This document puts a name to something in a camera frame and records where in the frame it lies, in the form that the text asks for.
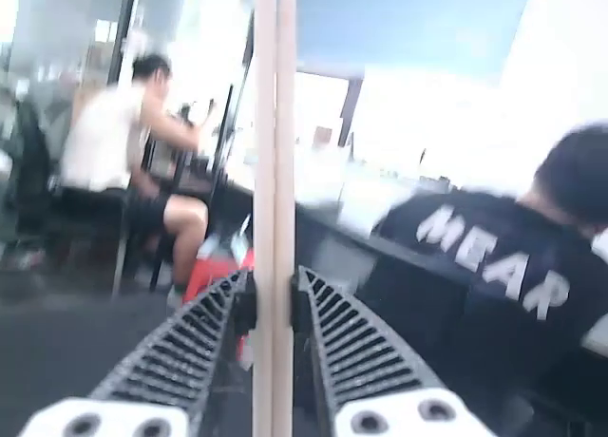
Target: white t-shirt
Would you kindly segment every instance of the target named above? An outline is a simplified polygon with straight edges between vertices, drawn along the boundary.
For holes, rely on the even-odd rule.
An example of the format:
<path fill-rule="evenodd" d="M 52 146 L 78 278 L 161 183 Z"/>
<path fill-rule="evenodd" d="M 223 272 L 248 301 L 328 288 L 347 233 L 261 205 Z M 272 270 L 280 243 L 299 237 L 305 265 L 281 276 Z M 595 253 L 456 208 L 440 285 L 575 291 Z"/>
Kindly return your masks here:
<path fill-rule="evenodd" d="M 110 86 L 88 101 L 66 140 L 62 185 L 101 192 L 126 188 L 141 164 L 148 129 L 140 122 L 143 85 Z"/>

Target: short black hair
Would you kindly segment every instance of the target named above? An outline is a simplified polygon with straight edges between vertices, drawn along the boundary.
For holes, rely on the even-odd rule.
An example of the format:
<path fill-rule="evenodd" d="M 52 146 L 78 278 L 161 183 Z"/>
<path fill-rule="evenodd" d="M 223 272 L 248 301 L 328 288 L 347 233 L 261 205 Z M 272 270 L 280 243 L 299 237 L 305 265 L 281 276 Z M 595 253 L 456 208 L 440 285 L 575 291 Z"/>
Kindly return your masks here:
<path fill-rule="evenodd" d="M 171 64 L 160 54 L 147 54 L 133 61 L 133 79 L 148 79 L 158 70 L 171 76 Z"/>
<path fill-rule="evenodd" d="M 535 182 L 577 221 L 608 223 L 608 123 L 568 133 L 542 162 Z"/>

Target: red object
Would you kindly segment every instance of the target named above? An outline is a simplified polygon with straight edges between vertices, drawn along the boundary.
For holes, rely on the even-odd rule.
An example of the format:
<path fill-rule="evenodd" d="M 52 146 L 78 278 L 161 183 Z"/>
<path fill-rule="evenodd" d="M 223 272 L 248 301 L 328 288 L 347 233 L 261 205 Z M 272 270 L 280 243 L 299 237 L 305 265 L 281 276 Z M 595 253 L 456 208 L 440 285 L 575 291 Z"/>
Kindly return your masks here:
<path fill-rule="evenodd" d="M 188 288 L 183 296 L 182 303 L 185 304 L 191 301 L 201 292 L 204 292 L 214 280 L 229 276 L 234 271 L 239 269 L 254 269 L 254 251 L 249 250 L 242 264 L 239 266 L 235 259 L 213 259 L 199 258 L 194 265 L 192 274 L 190 275 L 190 281 L 188 282 Z M 242 346 L 244 338 L 238 341 L 237 356 L 240 357 L 242 353 Z"/>

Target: neck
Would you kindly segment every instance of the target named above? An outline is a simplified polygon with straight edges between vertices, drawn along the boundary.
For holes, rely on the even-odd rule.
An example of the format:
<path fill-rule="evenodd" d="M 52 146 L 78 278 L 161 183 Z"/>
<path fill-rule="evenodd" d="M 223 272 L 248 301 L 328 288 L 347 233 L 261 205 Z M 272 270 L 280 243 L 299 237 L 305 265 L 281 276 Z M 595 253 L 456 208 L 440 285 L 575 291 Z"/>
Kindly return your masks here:
<path fill-rule="evenodd" d="M 537 186 L 528 190 L 518 199 L 517 203 L 538 212 L 560 225 L 576 228 L 585 238 L 593 239 L 596 235 L 592 227 L 581 224 L 576 218 L 561 210 Z"/>

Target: letter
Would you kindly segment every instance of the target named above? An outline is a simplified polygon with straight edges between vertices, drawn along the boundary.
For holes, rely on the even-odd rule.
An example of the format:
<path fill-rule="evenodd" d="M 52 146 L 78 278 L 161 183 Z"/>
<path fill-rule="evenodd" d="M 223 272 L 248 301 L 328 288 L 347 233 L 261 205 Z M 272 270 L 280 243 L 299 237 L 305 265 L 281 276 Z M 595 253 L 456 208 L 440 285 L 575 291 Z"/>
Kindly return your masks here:
<path fill-rule="evenodd" d="M 502 282 L 506 286 L 504 295 L 518 301 L 528 259 L 528 255 L 518 252 L 495 263 L 490 263 L 484 268 L 484 280 L 487 283 Z"/>
<path fill-rule="evenodd" d="M 559 307 L 568 300 L 570 284 L 556 273 L 549 271 L 543 283 L 537 285 L 523 299 L 523 307 L 527 311 L 536 308 L 536 317 L 546 320 L 549 307 Z"/>
<path fill-rule="evenodd" d="M 431 244 L 440 243 L 441 249 L 447 252 L 465 230 L 462 217 L 452 218 L 454 208 L 442 206 L 418 226 L 416 238 L 422 242 L 425 239 Z"/>
<path fill-rule="evenodd" d="M 485 254 L 491 253 L 496 247 L 496 241 L 497 238 L 494 235 L 474 226 L 460 244 L 455 261 L 476 273 Z"/>

